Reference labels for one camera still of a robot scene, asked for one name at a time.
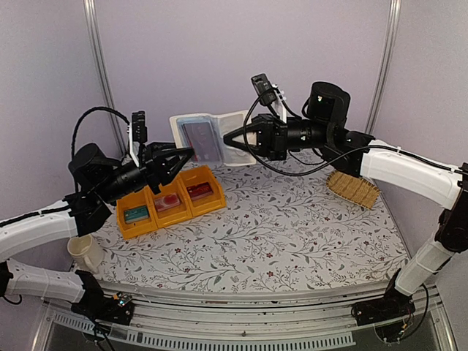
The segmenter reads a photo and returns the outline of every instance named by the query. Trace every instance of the black cable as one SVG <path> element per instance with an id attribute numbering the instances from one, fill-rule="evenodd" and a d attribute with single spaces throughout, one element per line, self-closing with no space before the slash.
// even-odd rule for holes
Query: black cable
<path id="1" fill-rule="evenodd" d="M 354 152 L 358 152 L 358 151 L 368 151 L 368 150 L 370 150 L 370 149 L 372 149 L 372 148 L 379 148 L 379 149 L 383 149 L 383 150 L 389 150 L 389 151 L 393 151 L 393 152 L 396 152 L 396 153 L 400 153 L 400 154 L 402 154 L 402 155 L 411 157 L 411 158 L 416 159 L 416 160 L 418 160 L 418 161 L 420 161 L 420 162 L 422 162 L 422 163 L 425 163 L 425 164 L 430 165 L 430 166 L 435 167 L 435 168 L 439 168 L 439 169 L 441 169 L 441 170 L 447 170 L 447 171 L 451 171 L 451 170 L 452 170 L 450 167 L 447 167 L 447 166 L 444 166 L 444 165 L 439 165 L 439 164 L 436 163 L 436 162 L 432 162 L 431 160 L 428 160 L 428 159 L 425 159 L 425 158 L 423 158 L 423 157 L 421 157 L 421 156 L 412 154 L 412 153 L 410 153 L 410 152 L 408 152 L 408 151 L 398 150 L 397 148 L 393 148 L 393 147 L 391 147 L 391 146 L 385 146 L 385 145 L 367 145 L 367 146 L 362 146 L 362 147 L 360 147 L 360 148 L 355 148 L 355 149 L 353 149 L 353 150 L 350 150 L 350 151 L 348 151 L 348 152 L 345 152 L 344 154 L 341 154 L 341 155 L 335 157 L 334 159 L 332 159 L 332 160 L 329 161 L 329 162 L 326 162 L 326 163 L 324 163 L 324 164 L 322 164 L 322 165 L 320 165 L 320 166 L 318 166 L 318 167 L 316 167 L 316 168 L 314 168 L 314 169 L 312 169 L 312 170 L 308 170 L 308 171 L 306 171 L 306 172 L 291 173 L 291 172 L 285 172 L 285 171 L 283 171 L 283 170 L 279 170 L 279 169 L 277 169 L 277 168 L 275 168 L 275 167 L 269 165 L 268 163 L 266 163 L 265 161 L 263 161 L 261 158 L 259 158 L 259 156 L 257 156 L 257 155 L 253 152 L 253 150 L 252 150 L 252 148 L 251 148 L 251 146 L 250 146 L 250 144 L 249 144 L 249 142 L 248 142 L 248 140 L 247 140 L 247 121 L 249 120 L 250 115 L 253 113 L 253 111 L 254 111 L 255 107 L 258 105 L 258 102 L 260 101 L 260 99 L 261 99 L 264 95 L 266 95 L 267 93 L 271 92 L 272 90 L 274 90 L 274 88 L 270 88 L 270 89 L 264 91 L 263 93 L 261 93 L 261 95 L 258 96 L 258 98 L 256 98 L 256 100 L 254 101 L 254 103 L 253 103 L 252 106 L 250 107 L 249 112 L 246 114 L 246 117 L 245 117 L 244 123 L 243 123 L 243 128 L 244 128 L 244 130 L 243 130 L 243 137 L 244 137 L 244 143 L 246 144 L 247 150 L 248 150 L 249 153 L 252 155 L 252 157 L 254 157 L 261 165 L 267 167 L 269 170 L 272 170 L 272 171 L 274 171 L 274 172 L 276 172 L 276 173 L 279 173 L 279 174 L 281 174 L 281 175 L 283 175 L 283 176 L 289 176 L 289 177 L 303 177 L 303 176 L 308 176 L 308 175 L 311 175 L 311 174 L 313 174 L 313 173 L 316 173 L 316 172 L 322 170 L 323 168 L 325 168 L 325 167 L 331 165 L 332 163 L 334 163 L 335 161 L 338 161 L 339 159 L 342 159 L 343 157 L 346 157 L 346 156 L 348 156 L 348 155 L 350 155 L 350 154 L 352 154 L 352 153 L 354 153 Z M 465 172 L 463 172 L 462 170 L 459 170 L 459 169 L 453 170 L 453 172 L 454 172 L 454 173 L 457 173 L 457 174 L 462 174 L 462 175 L 468 176 L 468 173 L 465 173 Z"/>
<path id="2" fill-rule="evenodd" d="M 78 135 L 78 129 L 80 128 L 80 125 L 81 123 L 83 122 L 83 120 L 85 119 L 85 117 L 87 115 L 90 115 L 91 113 L 93 113 L 94 111 L 105 111 L 105 112 L 109 112 L 109 113 L 112 113 L 114 115 L 116 115 L 117 117 L 119 117 L 122 121 L 124 121 L 127 125 L 130 124 L 129 122 L 129 119 L 127 117 L 125 117 L 122 113 L 118 112 L 117 110 L 114 110 L 113 108 L 110 108 L 110 107 L 106 107 L 106 106 L 96 106 L 96 107 L 93 107 L 93 108 L 90 108 L 89 110 L 87 110 L 83 115 L 81 115 L 81 117 L 78 119 L 78 121 L 76 122 L 76 125 L 75 125 L 75 128 L 73 129 L 73 136 L 72 136 L 72 159 L 73 157 L 75 156 L 75 144 L 76 144 L 76 137 Z M 78 183 L 75 182 L 75 192 L 78 192 Z"/>
<path id="3" fill-rule="evenodd" d="M 421 317 L 421 320 L 419 321 L 418 325 L 416 325 L 415 328 L 411 332 L 403 335 L 403 337 L 400 340 L 408 339 L 412 334 L 416 333 L 416 331 L 418 331 L 420 326 L 423 324 L 424 319 L 426 318 L 427 311 L 429 309 L 429 291 L 427 290 L 427 287 L 424 284 L 423 284 L 423 288 L 426 291 L 426 308 L 424 309 L 423 316 Z"/>
<path id="4" fill-rule="evenodd" d="M 312 151 L 313 151 L 314 154 L 316 154 L 318 157 L 323 157 L 323 155 L 322 155 L 319 151 L 317 151 L 316 148 L 313 148 Z"/>
<path id="5" fill-rule="evenodd" d="M 271 112 L 271 114 L 277 118 L 279 118 L 278 113 L 276 113 L 275 109 L 271 105 L 267 105 L 268 110 Z"/>
<path id="6" fill-rule="evenodd" d="M 21 216 L 11 218 L 11 219 L 8 219 L 6 221 L 1 222 L 0 223 L 0 228 L 5 227 L 6 225 L 9 225 L 9 224 L 13 224 L 13 223 L 22 221 L 24 219 L 34 217 L 34 216 L 39 216 L 39 215 L 43 215 L 43 214 L 54 214 L 55 212 L 66 211 L 66 210 L 69 210 L 70 207 L 71 207 L 70 205 L 66 205 L 66 206 L 62 206 L 62 207 L 58 207 L 58 208 L 48 208 L 48 209 L 40 211 L 40 212 L 35 211 L 35 212 L 29 212 L 28 214 L 22 214 Z"/>
<path id="7" fill-rule="evenodd" d="M 294 116 L 298 119 L 302 119 L 297 113 L 294 113 L 293 110 L 290 109 L 290 107 L 287 105 L 286 100 L 283 99 L 283 96 L 281 94 L 281 91 L 278 88 L 273 88 L 278 92 L 278 95 L 280 96 L 280 100 L 282 101 L 284 108 L 286 108 L 286 111 L 290 113 L 291 116 Z"/>
<path id="8" fill-rule="evenodd" d="M 114 346 L 112 345 L 112 343 L 110 342 L 109 338 L 107 337 L 107 334 L 103 331 L 103 329 L 101 328 L 101 326 L 99 325 L 98 322 L 96 321 L 93 321 L 91 318 L 88 318 L 93 324 L 94 324 L 94 336 L 97 337 L 97 333 L 96 333 L 96 330 L 98 330 L 102 336 L 104 336 L 104 339 L 105 341 L 107 342 L 107 345 L 109 345 L 109 348 L 112 350 L 112 351 L 116 351 L 116 349 L 114 349 Z M 101 346 L 101 344 L 99 344 L 99 342 L 96 343 L 96 345 L 98 346 L 98 348 L 101 350 L 101 351 L 105 351 L 104 347 Z"/>
<path id="9" fill-rule="evenodd" d="M 325 162 L 325 160 L 322 160 L 321 162 L 318 162 L 318 163 L 307 163 L 307 162 L 302 161 L 298 157 L 294 156 L 294 154 L 291 152 L 291 150 L 288 150 L 287 152 L 289 153 L 289 155 L 293 159 L 295 159 L 296 161 L 298 161 L 298 162 L 300 162 L 300 163 L 302 163 L 303 165 L 306 165 L 306 166 L 318 166 L 318 165 L 321 165 L 323 162 Z"/>
<path id="10" fill-rule="evenodd" d="M 301 110 L 302 116 L 308 118 L 307 112 L 306 112 L 306 107 L 307 107 L 307 106 L 309 106 L 309 99 L 307 99 L 307 100 L 304 102 L 304 105 L 302 106 L 302 110 Z"/>
<path id="11" fill-rule="evenodd" d="M 21 303 L 23 302 L 23 296 L 21 296 L 21 295 L 18 295 L 18 296 L 20 297 L 20 299 L 19 299 L 18 301 L 16 301 L 16 302 L 15 302 L 15 301 L 11 301 L 11 300 L 10 300 L 9 298 L 7 298 L 6 296 L 2 296 L 2 297 L 3 297 L 3 299 L 4 299 L 7 303 L 11 303 L 12 305 L 17 306 L 17 305 L 19 305 L 19 304 L 21 304 Z"/>

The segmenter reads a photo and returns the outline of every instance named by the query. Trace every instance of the red food package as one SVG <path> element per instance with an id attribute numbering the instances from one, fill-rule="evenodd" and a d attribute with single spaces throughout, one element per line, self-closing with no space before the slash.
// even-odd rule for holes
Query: red food package
<path id="1" fill-rule="evenodd" d="M 154 205 L 156 206 L 156 211 L 166 211 L 169 208 L 174 208 L 181 204 L 181 200 L 178 198 L 177 194 L 169 194 L 163 197 L 155 199 Z"/>
<path id="2" fill-rule="evenodd" d="M 189 196 L 192 201 L 199 200 L 203 197 L 213 194 L 213 190 L 211 189 L 209 183 L 201 183 L 198 185 L 189 186 L 187 191 L 189 192 Z"/>

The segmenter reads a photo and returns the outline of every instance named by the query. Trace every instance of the table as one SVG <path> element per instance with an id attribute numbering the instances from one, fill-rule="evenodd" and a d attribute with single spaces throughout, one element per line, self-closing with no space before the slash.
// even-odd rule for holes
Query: table
<path id="1" fill-rule="evenodd" d="M 292 158 L 272 164 L 312 168 Z M 105 250 L 97 278 L 155 289 L 287 292 L 381 282 L 407 260 L 382 199 L 369 211 L 337 197 L 325 185 L 331 167 L 294 178 L 261 165 L 212 170 L 226 208 L 128 241 L 112 215 L 94 234 Z"/>

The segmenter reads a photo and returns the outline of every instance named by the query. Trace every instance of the metal frame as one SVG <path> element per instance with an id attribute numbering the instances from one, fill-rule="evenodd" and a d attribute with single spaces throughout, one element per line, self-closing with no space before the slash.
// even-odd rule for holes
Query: metal frame
<path id="1" fill-rule="evenodd" d="M 107 70 L 104 63 L 104 54 L 102 52 L 101 39 L 99 36 L 99 29 L 97 26 L 96 9 L 94 6 L 94 0 L 83 0 L 86 25 L 88 26 L 89 39 L 91 41 L 91 50 L 93 52 L 94 63 L 96 64 L 97 74 L 99 77 L 99 83 L 101 85 L 102 95 L 106 106 L 116 109 L 112 92 L 110 90 L 109 78 L 107 77 Z M 109 113 L 109 121 L 116 139 L 118 150 L 121 155 L 126 153 L 126 143 L 122 133 L 122 130 L 118 124 L 118 119 Z"/>
<path id="2" fill-rule="evenodd" d="M 400 17 L 400 0 L 390 1 L 390 12 L 388 14 L 387 34 L 385 36 L 385 46 L 380 64 L 379 77 L 375 87 L 374 98 L 371 104 L 369 118 L 367 120 L 365 133 L 372 134 L 377 123 L 377 115 L 382 102 L 385 82 L 387 81 L 388 70 L 390 69 L 390 60 L 392 58 L 393 47 L 395 46 L 396 32 L 398 29 L 398 22 Z"/>
<path id="3" fill-rule="evenodd" d="M 207 301 L 211 295 L 197 294 L 181 301 L 184 292 L 164 292 L 156 297 L 135 297 L 135 316 L 129 327 L 111 325 L 110 339 L 142 347 L 157 347 L 158 350 L 332 350 L 355 344 L 352 332 L 372 325 L 358 327 L 350 315 L 354 302 L 381 295 L 382 284 L 368 284 L 367 292 L 360 287 L 350 287 L 355 293 L 341 289 L 340 293 L 330 290 L 309 294 L 286 294 L 278 301 L 266 299 L 272 294 L 245 294 L 237 303 L 214 303 Z M 431 303 L 429 315 L 434 322 L 434 331 L 441 350 L 455 351 L 456 346 L 448 326 L 439 293 L 434 285 L 429 287 Z M 414 295 L 416 315 L 423 313 L 426 294 L 419 290 Z M 47 342 L 51 323 L 92 334 L 92 324 L 83 316 L 68 311 L 62 301 L 50 303 L 38 335 L 42 338 L 35 343 L 33 351 L 42 351 Z"/>

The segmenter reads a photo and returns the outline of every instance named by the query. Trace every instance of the floral pattern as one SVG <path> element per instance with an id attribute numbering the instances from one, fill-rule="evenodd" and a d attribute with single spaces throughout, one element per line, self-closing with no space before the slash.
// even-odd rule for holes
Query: floral pattern
<path id="1" fill-rule="evenodd" d="M 301 157 L 317 161 L 312 153 Z M 272 162 L 290 172 L 311 166 Z M 255 165 L 214 167 L 227 207 L 125 241 L 112 215 L 95 233 L 98 279 L 156 289 L 280 292 L 389 279 L 407 260 L 388 210 L 335 196 L 324 170 L 288 177 Z"/>

